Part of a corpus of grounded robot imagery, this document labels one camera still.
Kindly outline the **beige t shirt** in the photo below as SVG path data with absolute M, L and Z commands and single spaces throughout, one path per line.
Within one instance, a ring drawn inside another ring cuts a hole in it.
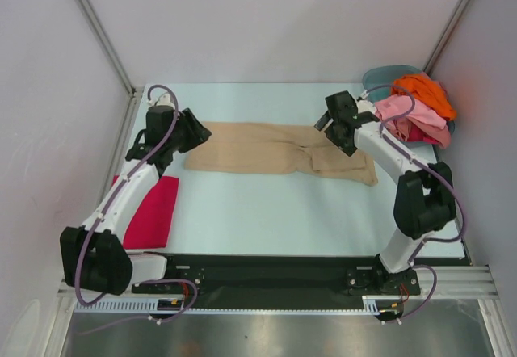
M 295 172 L 325 179 L 378 184 L 373 159 L 357 150 L 347 156 L 311 126 L 207 122 L 208 141 L 187 154 L 187 170 L 231 174 Z

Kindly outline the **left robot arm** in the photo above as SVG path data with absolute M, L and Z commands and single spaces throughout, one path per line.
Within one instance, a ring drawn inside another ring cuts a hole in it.
M 150 281 L 161 292 L 177 286 L 179 273 L 160 254 L 129 254 L 123 247 L 131 220 L 148 193 L 160 183 L 175 153 L 206 142 L 211 132 L 188 108 L 151 107 L 145 128 L 126 153 L 118 179 L 97 209 L 79 227 L 60 236 L 65 282 L 76 290 L 120 295 Z

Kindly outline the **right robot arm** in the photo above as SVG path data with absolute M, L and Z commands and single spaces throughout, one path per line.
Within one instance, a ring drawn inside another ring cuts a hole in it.
M 341 91 L 325 98 L 326 111 L 314 127 L 347 156 L 361 150 L 397 185 L 393 218 L 397 230 L 377 257 L 382 266 L 372 273 L 374 287 L 391 293 L 401 285 L 401 272 L 409 269 L 428 242 L 460 240 L 435 234 L 456 219 L 452 172 L 443 162 L 428 162 L 391 135 L 365 97 Z

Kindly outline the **teal plastic basket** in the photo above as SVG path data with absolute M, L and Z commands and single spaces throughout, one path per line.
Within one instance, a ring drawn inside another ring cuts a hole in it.
M 385 120 L 385 128 L 399 141 L 408 142 L 410 127 L 416 125 L 428 136 L 427 142 L 442 149 L 452 141 L 453 120 L 445 120 L 433 109 L 407 95 L 391 94 L 396 79 L 406 74 L 420 74 L 423 71 L 408 65 L 392 65 L 372 69 L 363 77 L 363 85 L 369 91 L 368 97 L 376 107 L 376 116 Z

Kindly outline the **magenta t shirt in basket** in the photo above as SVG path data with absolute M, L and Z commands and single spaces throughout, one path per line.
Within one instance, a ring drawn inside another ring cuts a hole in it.
M 427 142 L 427 139 L 428 136 L 422 129 L 416 125 L 410 127 L 408 142 Z

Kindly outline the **orange t shirt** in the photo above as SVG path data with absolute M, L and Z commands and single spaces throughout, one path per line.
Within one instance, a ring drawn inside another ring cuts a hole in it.
M 433 109 L 445 120 L 452 121 L 457 112 L 449 103 L 446 90 L 425 73 L 406 74 L 393 82 L 392 95 L 411 93 L 415 99 Z

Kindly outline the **folded magenta t shirt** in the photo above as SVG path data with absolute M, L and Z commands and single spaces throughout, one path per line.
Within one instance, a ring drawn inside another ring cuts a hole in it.
M 149 191 L 132 217 L 123 247 L 126 250 L 158 250 L 166 247 L 180 181 L 164 176 Z

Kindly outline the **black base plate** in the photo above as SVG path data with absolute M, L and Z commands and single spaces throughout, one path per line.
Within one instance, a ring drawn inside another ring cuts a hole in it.
M 165 283 L 132 292 L 170 295 L 192 282 L 197 309 L 295 311 L 357 309 L 364 295 L 421 292 L 416 271 L 389 276 L 373 257 L 174 254 L 166 260 Z

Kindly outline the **left aluminium frame post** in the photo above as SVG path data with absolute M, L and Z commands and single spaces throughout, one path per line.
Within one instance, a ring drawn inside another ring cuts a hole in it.
M 107 34 L 103 23 L 101 22 L 95 7 L 93 6 L 91 0 L 75 0 L 78 4 L 79 10 L 82 12 L 88 26 L 92 30 L 96 40 L 100 48 L 102 49 L 105 57 L 107 58 L 108 63 L 112 67 L 115 72 L 120 85 L 124 88 L 124 91 L 132 96 L 135 88 L 131 83 L 130 77 L 128 76 L 128 72 L 124 68 L 120 57 L 111 42 L 109 35 Z

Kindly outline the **aluminium frame post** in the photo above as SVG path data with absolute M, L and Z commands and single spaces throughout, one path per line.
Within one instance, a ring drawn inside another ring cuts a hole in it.
M 473 1 L 474 0 L 457 1 L 448 21 L 439 35 L 435 47 L 432 49 L 430 56 L 427 58 L 427 61 L 422 68 L 426 74 L 431 75 L 433 73 L 439 59 L 442 57 L 443 52 L 448 46 L 449 41 L 452 39 L 455 30 L 459 27 Z
M 101 22 L 95 7 L 93 6 L 91 0 L 75 0 L 78 4 L 79 10 L 82 12 L 88 26 L 92 30 L 96 40 L 100 48 L 102 49 L 105 57 L 107 58 L 108 63 L 112 67 L 115 72 L 120 85 L 124 88 L 124 91 L 132 96 L 135 88 L 131 83 L 130 77 L 128 76 L 128 72 L 124 68 L 120 57 L 111 42 L 109 35 L 107 34 L 103 23 Z

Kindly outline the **right aluminium frame post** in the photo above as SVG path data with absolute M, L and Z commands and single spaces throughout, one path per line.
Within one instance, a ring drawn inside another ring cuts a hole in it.
M 455 30 L 459 27 L 473 1 L 474 0 L 457 1 L 448 21 L 439 35 L 435 47 L 432 49 L 430 56 L 427 58 L 427 61 L 422 68 L 426 74 L 431 75 L 433 73 L 439 59 L 442 57 L 443 52 L 448 46 L 449 41 L 452 39 Z

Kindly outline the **aluminium front rail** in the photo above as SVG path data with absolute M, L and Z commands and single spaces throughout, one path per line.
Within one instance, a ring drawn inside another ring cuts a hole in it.
M 437 274 L 435 292 L 431 298 L 434 299 L 457 299 L 457 300 L 497 300 L 498 292 L 495 286 L 490 269 L 487 266 L 475 267 L 434 267 Z M 410 296 L 425 297 L 432 287 L 433 276 L 430 271 L 416 270 L 421 296 L 410 293 Z M 166 292 L 157 290 L 154 293 L 152 288 L 142 290 L 139 286 L 130 288 L 120 296 L 106 295 L 105 298 L 162 298 L 179 296 L 179 292 Z M 72 287 L 65 285 L 63 280 L 57 292 L 57 297 L 69 297 L 75 299 L 75 292 Z

